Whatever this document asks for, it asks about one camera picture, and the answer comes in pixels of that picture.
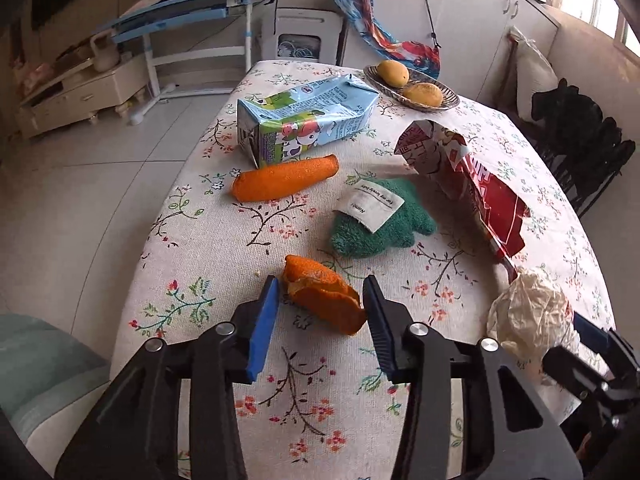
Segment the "white paper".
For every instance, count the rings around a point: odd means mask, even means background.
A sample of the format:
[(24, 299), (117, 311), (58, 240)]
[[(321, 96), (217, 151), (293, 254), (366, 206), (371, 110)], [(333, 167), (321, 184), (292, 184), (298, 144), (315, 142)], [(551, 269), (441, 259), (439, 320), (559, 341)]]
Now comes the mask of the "white paper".
[(524, 268), (516, 269), (514, 280), (492, 302), (486, 333), (521, 365), (537, 368), (550, 349), (576, 352), (580, 345), (574, 310), (561, 286)]

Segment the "orange peel piece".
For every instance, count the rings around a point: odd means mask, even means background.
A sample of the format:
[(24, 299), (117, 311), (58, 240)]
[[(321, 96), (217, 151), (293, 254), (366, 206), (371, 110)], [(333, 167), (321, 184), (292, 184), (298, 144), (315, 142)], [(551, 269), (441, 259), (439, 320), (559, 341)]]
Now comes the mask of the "orange peel piece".
[(287, 255), (282, 280), (289, 300), (344, 335), (356, 335), (367, 321), (358, 292), (316, 260)]

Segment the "green plush towel with label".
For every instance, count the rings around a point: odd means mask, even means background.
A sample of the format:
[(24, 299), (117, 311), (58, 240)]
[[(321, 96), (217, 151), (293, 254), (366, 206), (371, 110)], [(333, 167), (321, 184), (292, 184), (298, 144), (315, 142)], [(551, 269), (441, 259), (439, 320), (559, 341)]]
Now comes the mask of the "green plush towel with label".
[(412, 182), (403, 178), (362, 179), (340, 198), (329, 238), (337, 254), (354, 259), (410, 248), (414, 234), (436, 232)]

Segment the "long orange plush carrot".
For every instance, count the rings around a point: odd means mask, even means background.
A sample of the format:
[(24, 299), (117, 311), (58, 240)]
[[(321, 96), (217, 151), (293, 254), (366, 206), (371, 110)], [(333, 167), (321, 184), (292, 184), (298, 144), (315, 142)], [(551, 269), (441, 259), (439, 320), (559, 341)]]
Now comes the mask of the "long orange plush carrot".
[(334, 177), (340, 170), (335, 155), (242, 172), (233, 181), (231, 195), (241, 203), (280, 200)]

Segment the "floral white tablecloth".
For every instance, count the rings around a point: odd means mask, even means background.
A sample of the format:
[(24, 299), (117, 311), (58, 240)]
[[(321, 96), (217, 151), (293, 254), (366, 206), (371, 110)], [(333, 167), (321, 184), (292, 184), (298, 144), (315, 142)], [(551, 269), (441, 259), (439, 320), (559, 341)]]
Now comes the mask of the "floral white tablecloth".
[[(257, 63), (205, 130), (152, 224), (120, 320), (113, 370), (150, 337), (174, 344), (228, 320), (256, 298), (289, 255), (311, 258), (359, 288), (369, 275), (384, 294), (442, 335), (475, 342), (486, 332), (504, 284), (474, 212), (450, 200), (395, 151), (419, 114), (379, 98), (369, 125), (314, 149), (335, 155), (336, 176), (275, 202), (241, 203), (233, 179), (252, 168), (236, 140), (239, 100), (258, 102), (336, 76), (335, 66)], [(475, 154), (529, 209), (517, 266), (558, 283), (594, 324), (614, 323), (610, 297), (588, 237), (555, 178), (503, 114), (471, 100), (438, 116), (460, 129)], [(333, 208), (363, 179), (404, 178), (420, 192), (437, 230), (408, 248), (367, 259), (329, 243)], [(397, 453), (409, 390), (378, 367), (370, 334), (344, 336), (295, 304), (280, 305), (264, 370), (234, 390), (246, 471), (252, 479), (386, 479)]]

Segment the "red white snack bag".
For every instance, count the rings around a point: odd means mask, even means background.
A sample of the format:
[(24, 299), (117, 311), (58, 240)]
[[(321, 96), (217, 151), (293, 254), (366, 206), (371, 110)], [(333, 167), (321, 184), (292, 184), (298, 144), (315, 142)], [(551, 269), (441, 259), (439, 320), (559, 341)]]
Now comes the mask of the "red white snack bag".
[(521, 228), (528, 206), (472, 154), (462, 134), (429, 119), (415, 120), (401, 133), (394, 153), (435, 181), (450, 200), (470, 200), (497, 260), (513, 268), (512, 258), (525, 247)]

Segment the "black folding chairs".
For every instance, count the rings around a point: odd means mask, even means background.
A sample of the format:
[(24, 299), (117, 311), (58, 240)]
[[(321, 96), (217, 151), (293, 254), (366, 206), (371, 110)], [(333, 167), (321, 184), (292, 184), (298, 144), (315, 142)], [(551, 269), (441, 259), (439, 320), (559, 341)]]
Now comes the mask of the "black folding chairs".
[(602, 196), (636, 151), (633, 140), (590, 98), (561, 79), (532, 96), (533, 120), (542, 123), (535, 148), (579, 217)]

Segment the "yellow mango right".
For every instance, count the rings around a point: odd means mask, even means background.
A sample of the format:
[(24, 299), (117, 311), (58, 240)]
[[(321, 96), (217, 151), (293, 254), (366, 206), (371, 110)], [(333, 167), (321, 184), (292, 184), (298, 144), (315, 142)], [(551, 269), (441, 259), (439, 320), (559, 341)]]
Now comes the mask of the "yellow mango right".
[(402, 89), (402, 95), (413, 103), (429, 107), (440, 107), (444, 100), (442, 90), (430, 82), (407, 84)]

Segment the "yellow mango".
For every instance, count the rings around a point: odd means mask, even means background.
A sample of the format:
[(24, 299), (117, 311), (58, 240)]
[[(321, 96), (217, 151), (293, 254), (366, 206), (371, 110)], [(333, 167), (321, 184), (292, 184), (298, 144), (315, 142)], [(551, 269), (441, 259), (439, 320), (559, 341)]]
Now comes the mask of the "yellow mango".
[(440, 107), (444, 100), (442, 90), (430, 82), (407, 84), (402, 89), (402, 95), (413, 103), (429, 107)]
[(409, 82), (410, 74), (408, 68), (401, 62), (395, 60), (385, 60), (376, 66), (378, 76), (390, 88), (400, 89)]

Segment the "woven fruit plate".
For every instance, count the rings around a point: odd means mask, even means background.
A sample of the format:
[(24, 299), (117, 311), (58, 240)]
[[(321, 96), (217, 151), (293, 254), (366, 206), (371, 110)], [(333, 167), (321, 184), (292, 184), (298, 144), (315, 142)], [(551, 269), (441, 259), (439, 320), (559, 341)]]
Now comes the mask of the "woven fruit plate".
[(378, 91), (400, 104), (414, 110), (420, 110), (420, 112), (444, 112), (452, 110), (460, 104), (460, 98), (454, 90), (416, 70), (409, 70), (409, 80), (401, 88), (390, 86), (378, 73), (378, 66), (366, 66), (363, 73)]

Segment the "yellow mango left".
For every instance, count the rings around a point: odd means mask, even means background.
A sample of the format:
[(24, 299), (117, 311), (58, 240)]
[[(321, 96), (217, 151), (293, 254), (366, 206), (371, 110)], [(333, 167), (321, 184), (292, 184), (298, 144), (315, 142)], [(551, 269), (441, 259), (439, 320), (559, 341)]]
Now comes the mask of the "yellow mango left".
[(376, 66), (378, 76), (390, 88), (400, 89), (409, 82), (410, 74), (408, 68), (401, 62), (395, 60), (385, 60)]

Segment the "cream tv cabinet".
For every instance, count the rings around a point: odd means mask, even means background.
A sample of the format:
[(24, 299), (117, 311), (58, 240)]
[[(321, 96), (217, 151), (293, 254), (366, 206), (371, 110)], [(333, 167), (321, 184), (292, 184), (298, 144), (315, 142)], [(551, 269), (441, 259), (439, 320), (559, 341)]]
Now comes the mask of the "cream tv cabinet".
[(142, 54), (125, 54), (125, 61), (105, 73), (89, 62), (66, 78), (58, 77), (25, 98), (15, 114), (24, 138), (39, 136), (74, 122), (96, 117), (100, 110), (119, 107), (143, 91), (149, 82)]

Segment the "white plastic stool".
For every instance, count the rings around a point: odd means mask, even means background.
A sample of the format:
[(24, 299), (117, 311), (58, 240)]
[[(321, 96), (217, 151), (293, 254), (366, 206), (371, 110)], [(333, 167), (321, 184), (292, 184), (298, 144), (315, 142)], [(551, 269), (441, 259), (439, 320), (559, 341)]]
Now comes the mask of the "white plastic stool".
[(342, 29), (343, 19), (332, 11), (279, 6), (262, 18), (260, 55), (334, 65)]

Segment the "white storage cabinet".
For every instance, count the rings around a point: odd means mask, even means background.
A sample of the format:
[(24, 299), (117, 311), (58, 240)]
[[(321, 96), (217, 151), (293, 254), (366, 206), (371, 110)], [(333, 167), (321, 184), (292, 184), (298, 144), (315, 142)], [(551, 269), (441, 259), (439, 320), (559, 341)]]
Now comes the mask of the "white storage cabinet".
[[(548, 55), (559, 24), (534, 0), (428, 0), (440, 44), (439, 80), (475, 101), (496, 106), (509, 67), (509, 30), (517, 27)], [(374, 14), (399, 40), (428, 44), (424, 0), (374, 0)]]

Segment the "colourful hanging kite bag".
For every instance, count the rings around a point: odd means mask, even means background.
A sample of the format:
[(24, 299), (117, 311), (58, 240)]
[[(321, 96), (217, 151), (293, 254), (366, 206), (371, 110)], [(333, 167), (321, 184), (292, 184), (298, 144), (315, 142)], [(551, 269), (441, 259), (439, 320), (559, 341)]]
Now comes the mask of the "colourful hanging kite bag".
[(428, 0), (425, 1), (431, 41), (399, 40), (388, 32), (374, 14), (374, 0), (333, 0), (359, 37), (386, 60), (399, 61), (412, 70), (437, 79), (440, 74), (440, 44)]

